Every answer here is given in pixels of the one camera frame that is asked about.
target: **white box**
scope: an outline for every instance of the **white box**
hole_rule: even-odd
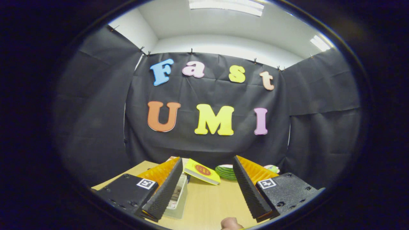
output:
[[[175,191],[168,206],[166,207],[164,216],[181,219],[183,217],[184,206],[187,197],[187,176],[180,175],[179,181],[176,185]]]

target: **human hand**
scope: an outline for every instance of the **human hand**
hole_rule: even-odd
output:
[[[237,223],[236,217],[227,217],[220,223],[222,225],[222,230],[240,230],[243,228],[242,225]]]

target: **foam letter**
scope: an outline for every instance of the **foam letter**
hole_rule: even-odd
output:
[[[254,111],[256,112],[257,116],[257,128],[254,130],[254,134],[266,135],[267,129],[265,128],[265,114],[267,113],[267,109],[255,108]]]
[[[153,70],[153,75],[155,76],[155,82],[153,83],[154,86],[158,86],[169,81],[169,77],[165,76],[165,73],[171,73],[171,67],[169,65],[172,65],[173,63],[174,61],[172,59],[167,59],[151,66],[151,70]]]
[[[207,124],[211,134],[214,134],[220,125],[220,129],[217,131],[219,135],[233,135],[234,132],[231,129],[233,107],[223,106],[220,108],[217,116],[214,115],[212,108],[208,104],[198,104],[196,108],[199,110],[199,124],[198,128],[195,129],[196,134],[207,134]]]
[[[167,106],[169,107],[169,117],[166,124],[159,123],[159,109],[163,106],[162,102],[150,101],[148,103],[148,125],[151,129],[158,132],[168,132],[175,127],[176,124],[176,113],[180,104],[177,102],[169,102]]]
[[[271,76],[267,71],[261,72],[260,76],[263,78],[263,86],[267,90],[273,90],[274,85],[270,83],[270,80],[273,80],[273,76]]]
[[[183,68],[182,73],[187,76],[194,76],[197,78],[203,77],[205,74],[203,71],[205,70],[205,65],[199,61],[190,61],[186,63],[186,67]]]
[[[246,76],[243,74],[245,72],[242,66],[232,65],[230,66],[229,79],[232,82],[242,83],[246,79]]]

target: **white wall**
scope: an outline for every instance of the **white wall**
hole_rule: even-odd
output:
[[[110,22],[109,25],[112,28],[118,26],[115,30],[124,35],[137,47],[141,48],[144,46],[143,51],[145,53],[151,51],[158,41],[155,32],[141,15],[138,8],[126,12]]]
[[[300,56],[278,47],[250,39],[222,35],[188,35],[164,38],[151,53],[193,52],[223,54],[254,60],[272,67],[290,67],[303,60]]]

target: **red circle logo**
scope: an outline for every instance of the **red circle logo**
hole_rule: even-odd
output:
[[[203,174],[205,176],[210,176],[210,170],[208,170],[207,168],[203,167],[202,165],[195,165],[195,169],[200,173]]]

